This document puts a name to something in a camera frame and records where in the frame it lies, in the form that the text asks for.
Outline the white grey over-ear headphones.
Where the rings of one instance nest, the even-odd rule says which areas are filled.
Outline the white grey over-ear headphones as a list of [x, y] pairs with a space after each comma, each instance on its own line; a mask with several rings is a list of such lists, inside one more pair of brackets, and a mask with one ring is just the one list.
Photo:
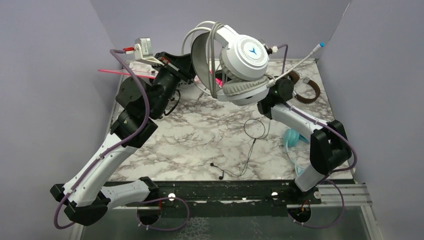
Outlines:
[[[294, 65], [278, 77], [267, 74], [269, 55], [266, 47], [256, 38], [239, 34], [220, 22], [203, 21], [191, 29], [182, 41], [182, 54], [188, 39], [191, 39], [191, 62], [197, 79], [203, 84], [201, 91], [219, 102], [237, 106], [257, 103], [279, 80], [297, 68]], [[222, 84], [216, 81], [215, 42], [221, 45], [222, 73], [230, 78], [230, 81], [222, 80]]]

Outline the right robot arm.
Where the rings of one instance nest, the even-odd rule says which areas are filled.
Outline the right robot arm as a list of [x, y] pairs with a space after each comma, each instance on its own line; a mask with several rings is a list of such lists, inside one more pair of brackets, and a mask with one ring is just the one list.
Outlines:
[[288, 79], [266, 78], [260, 87], [264, 97], [257, 106], [262, 115], [294, 129], [309, 142], [309, 165], [288, 190], [289, 199], [300, 204], [308, 198], [309, 190], [332, 173], [339, 172], [339, 166], [350, 158], [353, 163], [347, 169], [352, 169], [357, 162], [357, 153], [347, 140], [340, 121], [326, 122], [288, 104], [293, 89], [294, 85]]

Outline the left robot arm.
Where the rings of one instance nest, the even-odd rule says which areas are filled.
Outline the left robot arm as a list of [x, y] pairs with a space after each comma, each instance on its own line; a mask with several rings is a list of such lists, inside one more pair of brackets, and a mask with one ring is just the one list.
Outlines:
[[106, 186], [109, 177], [132, 154], [140, 149], [157, 130], [155, 120], [166, 116], [170, 99], [181, 82], [195, 77], [190, 54], [172, 55], [159, 52], [152, 67], [157, 75], [152, 82], [137, 76], [128, 64], [129, 73], [116, 95], [123, 107], [94, 156], [71, 180], [55, 184], [50, 193], [59, 203], [71, 224], [90, 226], [108, 210], [127, 204], [160, 204], [159, 187], [147, 176], [130, 183]]

